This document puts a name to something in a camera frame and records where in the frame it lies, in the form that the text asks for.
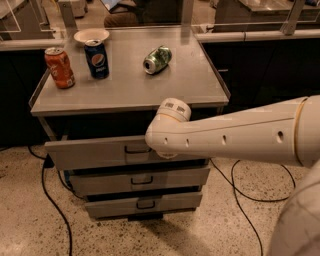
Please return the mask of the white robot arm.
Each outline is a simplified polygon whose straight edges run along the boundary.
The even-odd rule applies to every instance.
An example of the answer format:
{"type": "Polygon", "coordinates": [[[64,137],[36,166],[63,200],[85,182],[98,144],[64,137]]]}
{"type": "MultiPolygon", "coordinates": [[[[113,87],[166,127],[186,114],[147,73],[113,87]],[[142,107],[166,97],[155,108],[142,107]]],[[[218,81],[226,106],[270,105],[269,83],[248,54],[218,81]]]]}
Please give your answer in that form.
{"type": "Polygon", "coordinates": [[[192,121],[188,105],[168,98],[145,141],[164,158],[217,156],[307,168],[278,218],[268,256],[320,256],[319,110],[314,95],[192,121]]]}

